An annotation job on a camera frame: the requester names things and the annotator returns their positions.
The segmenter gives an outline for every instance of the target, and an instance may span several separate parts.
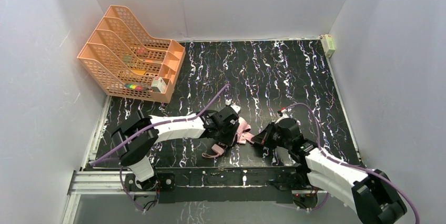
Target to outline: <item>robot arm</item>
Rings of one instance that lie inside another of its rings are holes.
[[[146,155],[154,144],[188,137],[214,138],[221,144],[232,145],[239,126],[239,112],[239,106],[229,104],[219,112],[207,110],[197,118],[194,118],[196,114],[178,117],[148,116],[139,110],[111,133],[111,139],[117,146],[143,127],[160,121],[172,121],[141,133],[117,151],[121,165],[132,170],[141,187],[151,188],[156,177]]]
[[[314,142],[303,137],[296,120],[283,112],[279,112],[281,117],[277,121],[253,137],[257,145],[288,149],[292,159],[302,164],[300,172],[309,184],[344,202],[364,224],[392,224],[407,212],[394,188],[375,176],[340,165],[342,161],[333,155],[323,154]],[[382,171],[375,172],[388,178]]]
[[[146,156],[155,143],[189,137],[214,138],[221,144],[231,146],[239,127],[239,112],[240,107],[229,104],[218,112],[207,110],[197,118],[195,115],[146,116],[138,111],[114,130],[111,138],[117,146],[141,128],[166,119],[172,121],[141,133],[117,152],[121,165],[129,167],[141,188],[147,190],[156,183],[154,168]],[[278,120],[268,124],[252,138],[256,145],[286,148],[293,160],[301,164],[298,172],[308,184],[337,197],[352,208],[364,224],[392,224],[407,212],[395,189],[375,176],[327,159],[324,155],[329,154],[322,153],[315,143],[303,137],[296,120],[283,114],[283,111],[279,114],[281,117]],[[383,172],[375,172],[387,178]]]

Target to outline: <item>purple cable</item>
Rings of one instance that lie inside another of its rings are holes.
[[[327,202],[328,196],[330,196],[329,193],[325,194],[325,198],[323,199],[322,203],[320,205],[315,206],[314,208],[312,208],[311,211],[318,210],[319,208],[321,208]]]
[[[102,160],[102,162],[107,162],[107,161],[119,161],[119,157],[107,157],[107,158],[104,158],[104,160]]]
[[[130,195],[130,193],[127,191],[127,188],[125,188],[124,185],[124,181],[123,181],[123,167],[121,166],[121,168],[119,169],[119,180],[121,181],[121,185],[123,186],[123,190],[126,193],[126,195],[128,196],[128,198],[133,202],[133,204],[135,205],[136,208],[138,208],[139,210],[145,212],[146,210],[144,209],[144,207],[142,207],[140,204],[138,204],[133,197]]]
[[[294,106],[305,106],[307,109],[308,109],[308,111],[310,111],[310,113],[311,113],[311,115],[313,116],[313,118],[314,118],[314,120],[315,120],[315,123],[316,123],[316,130],[317,130],[317,135],[318,135],[318,137],[317,137],[317,144],[318,144],[318,149],[321,151],[321,153],[322,153],[322,155],[324,156],[324,157],[326,157],[328,160],[330,160],[330,161],[332,161],[332,162],[335,162],[335,163],[337,163],[337,164],[340,164],[340,165],[342,165],[342,166],[345,166],[345,167],[349,167],[349,168],[352,168],[352,169],[356,169],[356,170],[361,170],[361,171],[364,171],[364,172],[366,172],[367,174],[370,174],[370,175],[372,175],[372,176],[375,176],[375,177],[377,177],[377,178],[379,178],[379,179],[381,179],[382,181],[384,181],[384,182],[386,182],[389,186],[391,186],[391,187],[393,187],[405,200],[406,200],[406,202],[410,205],[410,207],[412,208],[412,211],[413,211],[413,214],[415,215],[415,224],[420,224],[420,215],[419,215],[419,213],[418,213],[418,210],[417,210],[417,208],[415,207],[415,204],[412,202],[412,200],[410,200],[409,199],[409,196],[407,195],[407,194],[405,194],[397,185],[395,185],[394,183],[392,183],[389,179],[387,179],[387,178],[385,178],[385,177],[383,177],[383,176],[381,176],[380,174],[378,174],[378,173],[376,173],[376,172],[374,172],[374,171],[372,171],[372,170],[369,170],[369,169],[366,169],[366,168],[362,168],[362,167],[360,167],[360,166],[355,166],[355,165],[351,165],[351,164],[348,164],[348,163],[346,163],[346,162],[343,162],[343,161],[341,161],[341,160],[336,160],[336,159],[334,159],[334,158],[332,158],[332,157],[330,157],[330,156],[327,156],[327,154],[325,153],[325,151],[324,150],[322,150],[322,147],[321,147],[321,145],[320,145],[320,133],[319,133],[319,123],[318,123],[318,121],[317,121],[317,119],[316,119],[316,115],[313,113],[313,110],[311,110],[311,108],[307,105],[307,104],[305,104],[305,103],[294,103],[294,104],[292,104],[292,105],[290,105],[290,106],[288,106],[286,109],[288,110],[289,108],[291,108],[291,107],[294,107]]]
[[[153,127],[159,126],[159,125],[163,125],[163,124],[167,124],[167,123],[177,123],[180,121],[187,121],[187,120],[194,120],[198,117],[200,117],[209,107],[210,105],[212,105],[215,100],[218,98],[218,96],[221,95],[221,93],[223,93],[223,91],[230,87],[231,85],[228,83],[226,84],[222,89],[220,89],[220,91],[218,91],[217,94],[215,94],[215,96],[212,98],[212,100],[206,105],[206,107],[203,108],[203,110],[201,110],[197,115],[191,117],[191,118],[183,118],[183,119],[175,119],[175,120],[164,120],[164,121],[160,121],[158,123],[154,123],[154,124],[150,124],[142,129],[140,129],[138,132],[134,133],[133,135],[131,135],[129,138],[127,138],[125,141],[121,142],[118,146],[116,146],[115,148],[113,148],[112,150],[110,150],[109,152],[107,152],[106,154],[104,154],[103,156],[99,157],[98,159],[90,162],[91,166],[95,166],[101,162],[103,162],[104,160],[106,160],[107,157],[109,157],[111,154],[115,153],[117,150],[119,150],[120,148],[122,148],[124,145],[126,145],[129,141],[135,139],[135,137],[137,137],[139,134],[141,134],[142,132],[145,132]]]

